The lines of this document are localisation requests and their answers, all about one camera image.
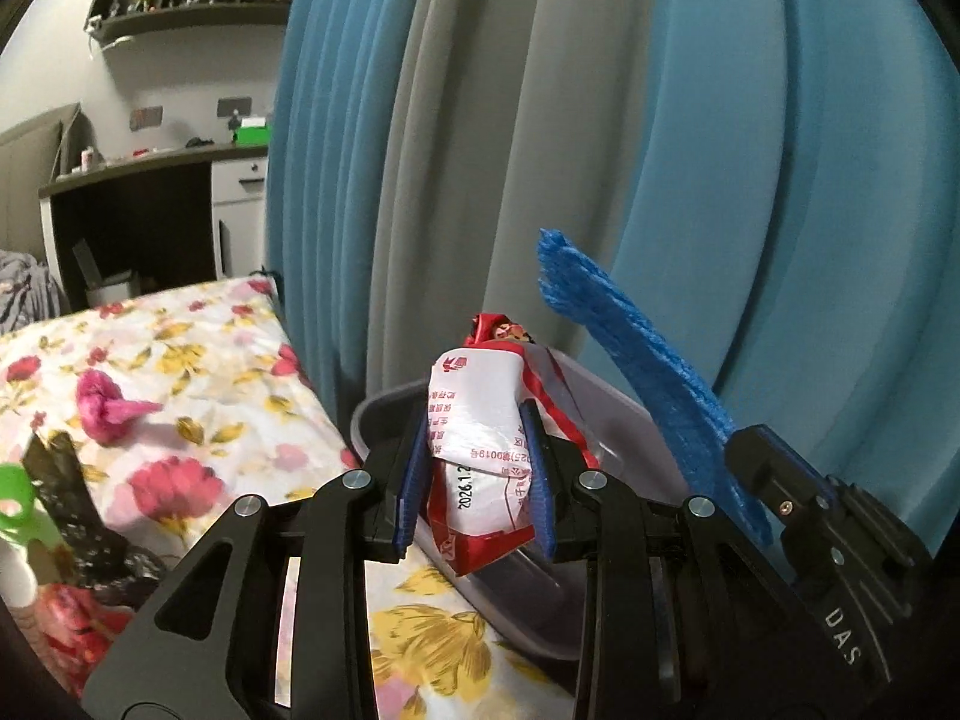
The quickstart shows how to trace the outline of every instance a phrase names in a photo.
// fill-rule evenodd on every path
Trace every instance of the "white drawer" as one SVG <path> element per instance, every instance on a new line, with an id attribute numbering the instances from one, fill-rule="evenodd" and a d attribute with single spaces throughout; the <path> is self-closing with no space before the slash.
<path id="1" fill-rule="evenodd" d="M 261 196 L 266 181 L 266 157 L 214 162 L 210 166 L 210 197 L 218 203 Z"/>
<path id="2" fill-rule="evenodd" d="M 263 267 L 266 205 L 262 197 L 214 204 L 210 215 L 217 278 L 248 276 Z"/>

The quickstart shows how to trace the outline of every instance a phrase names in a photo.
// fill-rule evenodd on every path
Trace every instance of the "bed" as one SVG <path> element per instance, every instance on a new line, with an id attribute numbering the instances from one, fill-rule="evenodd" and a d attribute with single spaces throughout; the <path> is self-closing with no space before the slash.
<path id="1" fill-rule="evenodd" d="M 168 565 L 244 493 L 271 504 L 311 495 L 355 461 L 306 381 L 274 300 L 269 280 L 234 279 L 1 336 L 0 463 L 19 463 L 33 432 L 69 432 L 104 521 Z M 119 445 L 98 445 L 80 427 L 74 398 L 88 367 L 162 410 Z M 289 701 L 296 570 L 288 590 L 280 704 Z M 367 602 L 384 720 L 570 716 L 568 693 L 506 646 L 416 547 L 400 565 L 367 564 Z"/>

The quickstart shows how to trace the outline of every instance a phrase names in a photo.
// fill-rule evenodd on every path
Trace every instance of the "wall outlet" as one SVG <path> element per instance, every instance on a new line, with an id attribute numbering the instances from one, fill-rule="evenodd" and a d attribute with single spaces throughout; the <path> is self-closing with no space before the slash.
<path id="1" fill-rule="evenodd" d="M 217 100 L 217 119 L 229 119 L 233 111 L 237 116 L 249 116 L 253 109 L 251 98 L 220 98 Z"/>
<path id="2" fill-rule="evenodd" d="M 147 127 L 159 127 L 163 122 L 163 106 L 155 105 L 152 108 L 137 108 L 130 114 L 130 132 Z"/>

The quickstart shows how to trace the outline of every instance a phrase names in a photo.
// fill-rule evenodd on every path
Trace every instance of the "gray blanket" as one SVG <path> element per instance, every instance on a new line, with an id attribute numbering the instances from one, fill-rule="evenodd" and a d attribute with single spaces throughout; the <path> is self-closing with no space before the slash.
<path id="1" fill-rule="evenodd" d="M 30 254 L 0 250 L 0 336 L 60 313 L 59 290 L 47 266 Z"/>

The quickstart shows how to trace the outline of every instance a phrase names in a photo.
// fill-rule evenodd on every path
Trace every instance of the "wall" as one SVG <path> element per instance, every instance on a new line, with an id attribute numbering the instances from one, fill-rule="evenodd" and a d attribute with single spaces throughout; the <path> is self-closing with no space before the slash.
<path id="1" fill-rule="evenodd" d="M 83 32 L 92 0 L 35 0 L 0 55 L 0 132 L 80 100 L 104 155 L 229 141 L 219 97 L 272 106 L 283 28 L 231 26 L 139 35 L 100 52 Z M 130 132 L 133 108 L 162 104 L 161 127 Z"/>

